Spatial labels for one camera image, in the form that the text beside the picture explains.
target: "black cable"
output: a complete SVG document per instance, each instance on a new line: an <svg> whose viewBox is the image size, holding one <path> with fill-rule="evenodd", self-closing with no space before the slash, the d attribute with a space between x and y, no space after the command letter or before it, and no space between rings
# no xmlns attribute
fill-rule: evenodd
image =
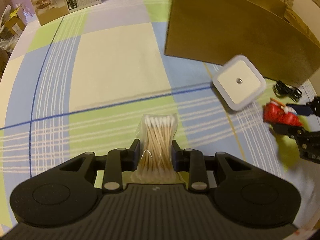
<svg viewBox="0 0 320 240"><path fill-rule="evenodd" d="M302 92L296 87L288 87L282 81L277 81L275 85L273 85L273 92L277 97L289 97L293 101L298 102L302 97Z"/></svg>

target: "checkered fabric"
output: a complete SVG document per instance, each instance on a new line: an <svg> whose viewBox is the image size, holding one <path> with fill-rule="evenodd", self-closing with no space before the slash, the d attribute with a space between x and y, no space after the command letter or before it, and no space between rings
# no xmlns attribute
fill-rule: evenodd
<svg viewBox="0 0 320 240"><path fill-rule="evenodd" d="M163 54L168 16L169 0L106 0L27 26L0 83L0 233L16 224L9 196L20 182L85 151L129 147L143 114L177 113L182 148L225 151L290 181L302 196L296 224L313 216L319 167L262 122L274 82L227 113L210 86L220 66ZM312 100L310 82L300 89ZM302 121L320 130L316 117Z"/></svg>

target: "red toy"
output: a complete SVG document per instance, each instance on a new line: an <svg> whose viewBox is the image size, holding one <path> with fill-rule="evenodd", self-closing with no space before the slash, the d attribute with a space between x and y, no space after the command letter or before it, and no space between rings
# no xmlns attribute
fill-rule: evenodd
<svg viewBox="0 0 320 240"><path fill-rule="evenodd" d="M289 112L288 107L281 102L270 98L263 109L263 121L268 123L281 123L293 126L303 126L297 115Z"/></svg>

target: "table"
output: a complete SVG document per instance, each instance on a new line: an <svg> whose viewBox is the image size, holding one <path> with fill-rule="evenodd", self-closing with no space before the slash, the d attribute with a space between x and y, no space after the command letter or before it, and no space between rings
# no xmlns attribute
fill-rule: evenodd
<svg viewBox="0 0 320 240"><path fill-rule="evenodd" d="M171 113L181 148L225 151L290 181L302 196L295 224L316 222L320 166L262 122L274 82L244 110L226 112L211 89L219 65L163 54L168 16L169 0L105 0L28 24L0 83L0 233L16 223L9 196L20 182L85 151L129 147L143 114ZM313 99L309 81L300 89L301 103ZM320 130L317 117L302 121Z"/></svg>

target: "clear plastic bag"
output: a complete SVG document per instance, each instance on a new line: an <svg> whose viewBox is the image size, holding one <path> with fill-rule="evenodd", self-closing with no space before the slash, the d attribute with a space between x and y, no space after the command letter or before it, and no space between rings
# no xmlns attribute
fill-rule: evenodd
<svg viewBox="0 0 320 240"><path fill-rule="evenodd" d="M173 135L177 130L177 115L145 114L140 122L141 156L131 175L135 183L175 183L177 173L171 159Z"/></svg>

